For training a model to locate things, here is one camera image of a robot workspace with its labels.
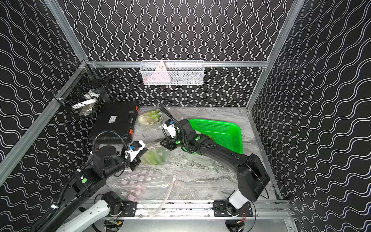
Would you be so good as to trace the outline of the zip-top bag with cabbage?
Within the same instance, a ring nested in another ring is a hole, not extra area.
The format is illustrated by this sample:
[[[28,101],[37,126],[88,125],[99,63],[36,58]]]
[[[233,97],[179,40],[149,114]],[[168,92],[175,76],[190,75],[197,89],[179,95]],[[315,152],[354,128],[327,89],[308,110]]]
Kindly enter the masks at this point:
[[[112,179],[111,188],[124,200],[140,203],[153,219],[172,193],[176,175],[165,175],[152,168],[125,171]]]
[[[159,107],[145,109],[142,113],[138,115],[137,122],[141,125],[162,125],[167,120],[172,120],[172,118],[180,121],[182,116],[179,111],[172,107],[164,107],[165,113]]]
[[[170,151],[162,146],[150,147],[141,156],[141,161],[148,165],[158,166],[166,164],[170,156]]]

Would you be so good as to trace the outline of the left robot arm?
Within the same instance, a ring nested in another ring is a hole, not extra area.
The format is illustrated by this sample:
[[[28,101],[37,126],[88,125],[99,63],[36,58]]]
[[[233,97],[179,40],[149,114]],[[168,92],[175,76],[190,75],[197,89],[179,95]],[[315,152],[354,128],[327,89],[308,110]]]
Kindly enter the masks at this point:
[[[113,134],[123,144],[120,152],[114,146],[98,148],[96,143],[105,134]],[[97,220],[107,216],[119,216],[125,212],[122,199],[110,191],[102,195],[90,209],[78,217],[68,220],[83,203],[106,185],[106,180],[126,169],[135,170],[140,157],[147,152],[142,140],[127,144],[114,130],[100,132],[91,145],[91,155],[87,163],[78,169],[63,186],[57,200],[48,212],[31,228],[31,232],[81,232]]]

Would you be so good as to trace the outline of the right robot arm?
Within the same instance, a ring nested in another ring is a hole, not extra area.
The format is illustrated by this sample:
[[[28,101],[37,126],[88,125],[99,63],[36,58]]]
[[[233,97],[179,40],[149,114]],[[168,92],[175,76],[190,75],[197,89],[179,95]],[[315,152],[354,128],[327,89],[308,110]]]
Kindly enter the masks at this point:
[[[214,159],[236,173],[238,187],[229,196],[226,205],[240,209],[247,202],[255,202],[266,189],[270,177],[261,161],[255,155],[244,155],[223,147],[209,136],[196,133],[186,119],[169,119],[162,124],[165,138],[160,145],[168,150],[181,148],[187,153],[197,153]]]

